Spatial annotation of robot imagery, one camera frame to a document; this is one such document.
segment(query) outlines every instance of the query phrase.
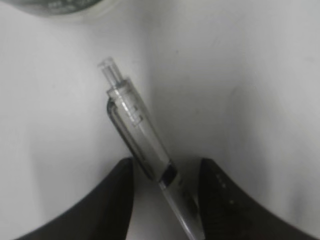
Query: clear plastic pen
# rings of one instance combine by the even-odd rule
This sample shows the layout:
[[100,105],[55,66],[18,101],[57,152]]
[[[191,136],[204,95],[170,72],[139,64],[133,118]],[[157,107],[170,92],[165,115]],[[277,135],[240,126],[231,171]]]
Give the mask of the clear plastic pen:
[[177,168],[171,161],[138,92],[124,79],[112,58],[99,67],[111,88],[107,91],[107,111],[144,172],[158,182],[165,199],[190,240],[204,240],[198,207],[185,189]]

